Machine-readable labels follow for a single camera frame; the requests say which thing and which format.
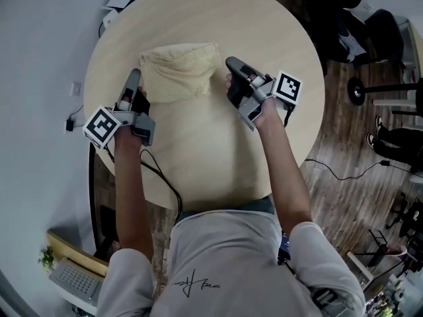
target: person's leg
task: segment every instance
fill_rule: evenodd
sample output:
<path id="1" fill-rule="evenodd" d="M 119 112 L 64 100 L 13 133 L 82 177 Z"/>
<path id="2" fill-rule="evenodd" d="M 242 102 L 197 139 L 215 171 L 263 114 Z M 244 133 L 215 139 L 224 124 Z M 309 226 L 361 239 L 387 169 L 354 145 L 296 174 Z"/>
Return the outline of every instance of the person's leg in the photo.
<path id="1" fill-rule="evenodd" d="M 406 128 L 388 130 L 381 126 L 377 138 L 398 147 L 413 146 L 423 143 L 423 131 Z"/>
<path id="2" fill-rule="evenodd" d="M 253 202 L 248 204 L 244 204 L 240 207 L 228 208 L 228 209 L 236 209 L 236 210 L 244 210 L 244 211 L 260 211 L 262 213 L 267 214 L 275 214 L 275 210 L 273 208 L 272 200 L 269 196 L 263 197 L 262 199 L 257 199 Z"/>
<path id="3" fill-rule="evenodd" d="M 416 151 L 413 151 L 413 149 L 409 149 L 407 147 L 389 147 L 382 141 L 376 139 L 373 140 L 372 148 L 376 154 L 385 157 L 386 159 L 407 163 L 409 165 L 412 165 L 417 157 Z"/>

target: desk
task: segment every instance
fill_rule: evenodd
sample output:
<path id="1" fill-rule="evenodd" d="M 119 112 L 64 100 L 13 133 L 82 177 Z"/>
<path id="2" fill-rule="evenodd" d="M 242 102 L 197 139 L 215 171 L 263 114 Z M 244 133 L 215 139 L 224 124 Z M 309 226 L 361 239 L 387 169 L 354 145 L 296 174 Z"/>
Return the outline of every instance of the desk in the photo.
<path id="1" fill-rule="evenodd" d="M 69 258 L 77 265 L 99 275 L 106 277 L 108 263 L 88 255 L 86 252 L 74 247 L 58 235 L 47 232 L 48 245 L 53 248 L 54 258 L 60 262 L 62 258 Z"/>
<path id="2" fill-rule="evenodd" d="M 86 117 L 100 104 L 115 103 L 130 71 L 139 67 L 143 50 L 204 42 L 217 43 L 222 60 L 222 67 L 211 78 L 211 95 L 152 104 L 150 109 L 156 121 L 151 152 L 181 194 L 184 210 L 241 204 L 271 192 L 257 131 L 251 132 L 242 123 L 226 98 L 226 57 L 236 56 L 274 77 L 283 69 L 303 81 L 299 106 L 287 127 L 298 164 L 315 142 L 325 105 L 323 74 L 314 46 L 277 1 L 137 0 L 96 45 L 85 78 Z M 114 173 L 107 153 L 98 153 Z M 176 208 L 176 198 L 164 181 L 144 167 L 142 173 L 145 198 Z"/>

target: cable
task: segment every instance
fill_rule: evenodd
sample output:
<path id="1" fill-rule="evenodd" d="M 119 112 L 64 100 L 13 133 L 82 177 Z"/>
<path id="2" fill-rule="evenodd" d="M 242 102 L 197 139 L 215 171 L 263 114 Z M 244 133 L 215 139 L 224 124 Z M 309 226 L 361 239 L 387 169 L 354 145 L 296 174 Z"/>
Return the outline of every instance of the cable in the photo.
<path id="1" fill-rule="evenodd" d="M 305 159 L 305 161 L 313 161 L 313 162 L 316 162 L 316 163 L 319 163 L 319 164 L 322 164 L 322 165 L 324 165 L 325 167 L 327 167 L 328 169 L 329 169 L 329 171 L 332 173 L 332 175 L 333 176 L 335 176 L 336 177 L 336 179 L 338 180 L 338 181 L 345 181 L 345 180 L 358 180 L 360 177 L 362 177 L 368 170 L 370 170 L 370 169 L 372 169 L 374 166 L 376 166 L 377 164 L 381 164 L 380 162 L 377 162 L 377 163 L 375 163 L 373 166 L 370 166 L 369 168 L 367 168 L 366 170 L 364 170 L 364 172 L 361 174 L 361 175 L 359 175 L 359 176 L 349 176 L 349 177 L 346 177 L 346 178 L 339 178 L 334 172 L 333 172 L 333 170 L 332 169 L 330 169 L 330 166 L 328 166 L 327 164 L 325 164 L 325 163 L 323 163 L 323 162 L 319 162 L 319 161 L 317 161 L 317 160 L 314 160 L 314 159 L 312 159 L 312 158 L 307 158 L 307 159 Z"/>
<path id="2" fill-rule="evenodd" d="M 157 169 L 154 169 L 152 166 L 150 166 L 149 164 L 147 164 L 146 162 L 144 162 L 143 160 L 141 160 L 141 154 L 144 152 L 144 151 L 147 151 L 149 154 L 150 154 L 150 156 L 151 156 L 151 158 L 153 159 L 153 161 L 154 161 L 154 163 L 156 164 L 156 166 L 157 166 Z M 145 166 L 145 167 L 147 167 L 148 169 L 150 169 L 152 172 L 154 172 L 154 173 L 156 173 L 157 175 L 159 175 L 160 176 L 160 178 L 163 180 L 163 181 L 165 181 L 165 183 L 167 184 L 167 186 L 173 191 L 173 193 L 175 194 L 175 196 L 176 196 L 176 200 L 178 201 L 178 217 L 179 217 L 179 215 L 182 213 L 182 198 L 181 198 L 181 196 L 180 196 L 180 194 L 177 192 L 177 190 L 172 186 L 172 184 L 167 180 L 167 178 L 166 178 L 166 176 L 163 174 L 163 172 L 161 171 L 161 169 L 160 169 L 160 167 L 159 167 L 159 164 L 157 163 L 157 161 L 156 161 L 156 159 L 154 158 L 154 156 L 153 156 L 153 154 L 151 154 L 151 152 L 150 151 L 148 151 L 147 149 L 143 149 L 140 153 L 139 153 L 139 162 L 143 165 L 143 166 Z"/>
<path id="3" fill-rule="evenodd" d="M 284 127 L 288 125 L 289 117 L 292 114 L 294 107 L 292 105 L 288 105 L 288 110 L 286 111 L 285 119 L 284 119 Z"/>
<path id="4" fill-rule="evenodd" d="M 423 176 L 422 176 L 422 175 L 416 174 L 415 172 L 411 172 L 411 171 L 409 171 L 409 170 L 402 169 L 402 168 L 400 168 L 400 167 L 398 167 L 398 166 L 393 166 L 393 167 L 394 167 L 394 168 L 396 168 L 396 169 L 402 170 L 403 172 L 408 172 L 409 174 L 416 175 L 416 176 L 418 176 L 418 177 L 423 178 Z"/>
<path id="5" fill-rule="evenodd" d="M 98 28 L 98 38 L 101 38 L 101 34 L 100 34 L 101 26 L 103 26 L 103 21 L 100 23 L 100 27 Z"/>
<path id="6" fill-rule="evenodd" d="M 108 148 L 108 146 L 106 145 L 105 147 L 104 147 L 104 149 L 106 149 L 106 151 L 107 151 L 107 154 L 108 154 L 108 156 L 110 157 L 110 159 L 112 160 L 112 162 L 114 163 L 114 156 L 113 156 L 113 154 L 112 154 L 112 152 L 110 151 L 110 149 Z M 142 159 L 141 159 L 141 154 L 144 152 L 144 151 L 147 151 L 149 154 L 150 154 L 150 156 L 151 156 L 151 158 L 153 159 L 153 161 L 154 161 L 154 163 L 155 163 L 155 165 L 156 165 L 156 167 L 157 167 L 157 169 L 156 168 L 154 168 L 154 167 L 152 167 L 152 166 L 150 166 L 149 164 L 147 164 L 146 162 L 144 162 Z M 174 193 L 174 195 L 176 196 L 176 200 L 178 201 L 178 215 L 177 215 L 177 217 L 176 217 L 176 221 L 178 221 L 178 218 L 179 218 L 179 216 L 180 216 L 180 214 L 182 213 L 182 198 L 181 198 L 181 196 L 180 196 L 180 194 L 178 193 L 178 191 L 172 186 L 172 184 L 167 180 L 167 178 L 166 178 L 166 176 L 163 174 L 163 171 L 160 169 L 160 166 L 159 166 L 159 164 L 157 163 L 157 161 L 156 161 L 156 159 L 155 159 L 155 157 L 153 156 L 153 154 L 150 152 L 150 151 L 148 151 L 147 149 L 143 149 L 140 153 L 139 153 L 139 163 L 141 164 L 141 165 L 143 165 L 144 167 L 146 167 L 146 168 L 148 168 L 148 169 L 150 169 L 152 172 L 154 172 L 156 175 L 158 175 L 163 181 L 165 181 L 165 183 L 167 184 L 167 186 L 173 191 L 173 193 Z"/>
<path id="7" fill-rule="evenodd" d="M 415 173 L 413 173 L 413 172 L 411 172 L 411 171 L 409 171 L 409 170 L 406 170 L 406 169 L 402 169 L 402 168 L 400 168 L 400 167 L 398 167 L 398 166 L 393 166 L 392 164 L 391 164 L 391 162 L 390 161 L 388 161 L 388 160 L 382 160 L 382 161 L 380 161 L 380 162 L 377 162 L 377 163 L 375 163 L 373 166 L 370 166 L 369 168 L 367 168 L 366 170 L 364 170 L 359 176 L 349 176 L 349 177 L 346 177 L 346 178 L 339 178 L 334 172 L 333 172 L 333 170 L 332 169 L 330 169 L 330 166 L 328 166 L 327 164 L 325 164 L 325 163 L 323 163 L 323 162 L 319 162 L 319 161 L 317 161 L 317 160 L 315 160 L 315 159 L 313 159 L 313 158 L 307 158 L 307 159 L 305 159 L 304 161 L 313 161 L 313 162 L 316 162 L 316 163 L 319 163 L 319 164 L 322 164 L 323 166 L 325 166 L 325 167 L 327 167 L 328 169 L 329 169 L 329 171 L 332 173 L 332 175 L 333 176 L 335 176 L 335 178 L 338 180 L 338 181 L 345 181 L 345 180 L 358 180 L 360 177 L 362 177 L 367 171 L 369 171 L 370 169 L 372 169 L 374 166 L 376 166 L 376 165 L 378 165 L 378 164 L 380 164 L 381 166 L 392 166 L 393 168 L 396 168 L 396 169 L 399 169 L 399 170 L 402 170 L 403 172 L 408 172 L 409 174 L 413 174 L 413 175 L 416 175 L 416 176 L 418 176 L 418 177 L 421 177 L 421 178 L 423 178 L 423 176 L 421 176 L 421 175 L 418 175 L 418 174 L 415 174 Z"/>
<path id="8" fill-rule="evenodd" d="M 79 109 L 78 109 L 76 112 L 74 112 L 74 113 L 72 113 L 71 115 L 69 115 L 69 120 L 71 119 L 71 116 L 72 116 L 72 115 L 75 115 L 76 113 L 79 113 L 79 111 L 83 108 L 83 106 L 84 106 L 84 105 L 82 105 L 81 107 L 79 107 Z"/>

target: chair base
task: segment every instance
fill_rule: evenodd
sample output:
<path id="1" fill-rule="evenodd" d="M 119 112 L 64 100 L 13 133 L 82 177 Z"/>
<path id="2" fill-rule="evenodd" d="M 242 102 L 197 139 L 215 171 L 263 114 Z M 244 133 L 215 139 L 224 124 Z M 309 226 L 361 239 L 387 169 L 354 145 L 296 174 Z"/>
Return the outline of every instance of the chair base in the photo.
<path id="1" fill-rule="evenodd" d="M 359 78 L 352 77 L 348 81 L 347 91 L 348 91 L 348 96 L 350 97 L 352 104 L 356 106 L 361 106 L 364 103 L 365 93 L 360 92 L 363 89 L 364 89 L 364 85 Z"/>

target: towel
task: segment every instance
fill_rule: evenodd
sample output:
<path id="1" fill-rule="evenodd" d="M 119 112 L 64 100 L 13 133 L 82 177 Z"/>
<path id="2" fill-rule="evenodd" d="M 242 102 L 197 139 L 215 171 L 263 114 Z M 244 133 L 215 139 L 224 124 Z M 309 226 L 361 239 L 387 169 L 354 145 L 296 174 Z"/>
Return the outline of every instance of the towel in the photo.
<path id="1" fill-rule="evenodd" d="M 221 62 L 217 44 L 177 44 L 142 52 L 139 64 L 150 103 L 169 103 L 209 94 Z"/>

